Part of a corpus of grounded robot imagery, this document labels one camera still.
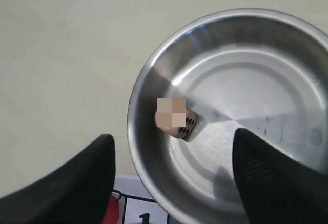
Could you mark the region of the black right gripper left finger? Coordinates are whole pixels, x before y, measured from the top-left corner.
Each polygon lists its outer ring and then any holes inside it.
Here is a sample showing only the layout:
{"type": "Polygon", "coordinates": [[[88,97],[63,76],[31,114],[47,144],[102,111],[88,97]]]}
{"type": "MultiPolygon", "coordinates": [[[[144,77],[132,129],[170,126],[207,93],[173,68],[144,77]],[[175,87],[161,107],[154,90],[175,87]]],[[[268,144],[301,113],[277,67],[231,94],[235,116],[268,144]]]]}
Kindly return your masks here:
{"type": "Polygon", "coordinates": [[[115,181],[110,134],[42,179],[1,198],[1,223],[102,223],[115,181]]]}

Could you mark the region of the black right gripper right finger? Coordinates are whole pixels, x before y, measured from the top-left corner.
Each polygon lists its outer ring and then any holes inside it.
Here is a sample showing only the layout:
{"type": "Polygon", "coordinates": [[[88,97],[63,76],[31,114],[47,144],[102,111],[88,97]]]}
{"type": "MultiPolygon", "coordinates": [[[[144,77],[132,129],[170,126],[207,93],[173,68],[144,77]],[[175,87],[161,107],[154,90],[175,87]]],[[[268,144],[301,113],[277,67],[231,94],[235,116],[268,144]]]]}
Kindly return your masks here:
{"type": "Polygon", "coordinates": [[[327,223],[327,173],[245,128],[235,131],[232,165],[250,223],[327,223]]]}

